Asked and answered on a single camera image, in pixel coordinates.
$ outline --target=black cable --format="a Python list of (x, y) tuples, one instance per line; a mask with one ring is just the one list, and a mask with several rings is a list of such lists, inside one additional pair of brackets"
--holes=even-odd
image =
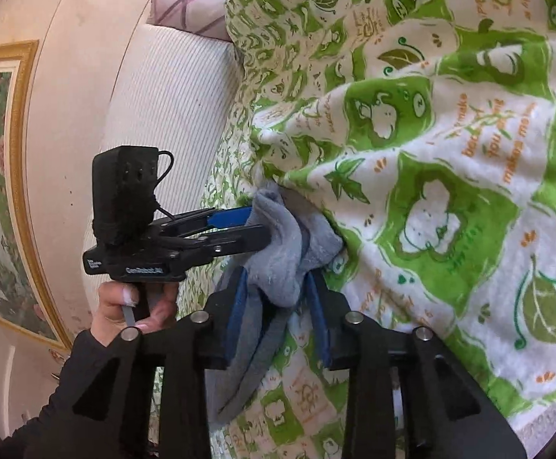
[(174, 167), (174, 162), (175, 162), (174, 154), (171, 153), (170, 151), (161, 150), (161, 151), (159, 152), (159, 156), (161, 156), (161, 155), (167, 155), (167, 156), (170, 158), (170, 165), (167, 166), (167, 169), (165, 169), (165, 172), (162, 173), (162, 175), (159, 177), (159, 179), (157, 179), (157, 182), (156, 182), (156, 184), (155, 184), (155, 188), (159, 185), (159, 183), (160, 183), (161, 181), (163, 181), (163, 179), (165, 178), (165, 176), (167, 176), (167, 174), (171, 171), (172, 167)]
[[(159, 183), (161, 181), (163, 181), (163, 179), (165, 178), (165, 176), (167, 176), (167, 174), (171, 171), (171, 169), (174, 167), (174, 162), (175, 162), (175, 158), (174, 158), (174, 154), (171, 153), (170, 151), (167, 150), (161, 150), (159, 152), (159, 156), (161, 155), (167, 155), (170, 158), (170, 165), (167, 166), (167, 169), (165, 169), (165, 172), (162, 173), (162, 175), (159, 177), (159, 179), (157, 179), (157, 182), (155, 183), (155, 188), (159, 185)], [(165, 210), (164, 208), (159, 207), (157, 209), (160, 213), (162, 213), (163, 215), (166, 215), (167, 217), (169, 217), (172, 221), (176, 220), (176, 216), (174, 216), (173, 214), (170, 214), (169, 212), (167, 212), (167, 210)]]
[(167, 217), (169, 217), (172, 221), (176, 220), (176, 216), (173, 214), (170, 214), (169, 212), (167, 212), (167, 210), (165, 210), (164, 208), (159, 207), (157, 209), (161, 214), (166, 215)]

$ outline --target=fingernail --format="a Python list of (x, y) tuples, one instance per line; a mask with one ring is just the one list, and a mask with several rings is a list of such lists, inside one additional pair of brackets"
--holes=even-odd
[(133, 300), (133, 290), (130, 285), (123, 286), (123, 303), (129, 307), (138, 305), (137, 300)]

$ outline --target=wall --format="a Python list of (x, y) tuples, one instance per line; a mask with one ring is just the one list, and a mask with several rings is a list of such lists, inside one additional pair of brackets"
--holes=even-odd
[[(40, 40), (27, 105), (26, 193), (47, 285), (72, 334), (90, 324), (80, 264), (91, 161), (147, 3), (0, 0), (0, 44)], [(54, 371), (46, 346), (0, 327), (0, 435), (37, 415), (55, 387)]]

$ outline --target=metal screw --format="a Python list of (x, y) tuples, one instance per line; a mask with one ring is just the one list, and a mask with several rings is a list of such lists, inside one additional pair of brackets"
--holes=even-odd
[(350, 324), (361, 324), (363, 322), (363, 319), (365, 319), (363, 314), (358, 311), (350, 311), (348, 314), (346, 314), (345, 318), (346, 322), (349, 322)]
[(139, 331), (137, 328), (134, 327), (125, 328), (123, 331), (121, 331), (121, 339), (125, 340), (126, 342), (135, 340), (136, 338), (138, 338), (138, 335)]
[(416, 336), (423, 340), (423, 342), (428, 342), (433, 338), (433, 332), (427, 327), (421, 327), (416, 330)]
[(191, 321), (195, 324), (202, 324), (210, 318), (210, 314), (205, 311), (195, 311), (191, 314)]

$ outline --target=blanket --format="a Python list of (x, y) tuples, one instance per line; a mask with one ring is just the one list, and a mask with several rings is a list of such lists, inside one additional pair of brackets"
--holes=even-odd
[[(245, 76), (201, 205), (303, 194), (346, 244), (329, 287), (430, 326), (527, 428), (556, 402), (556, 0), (228, 0), (227, 27)], [(347, 371), (313, 345), (302, 306), (215, 457), (340, 457)]]

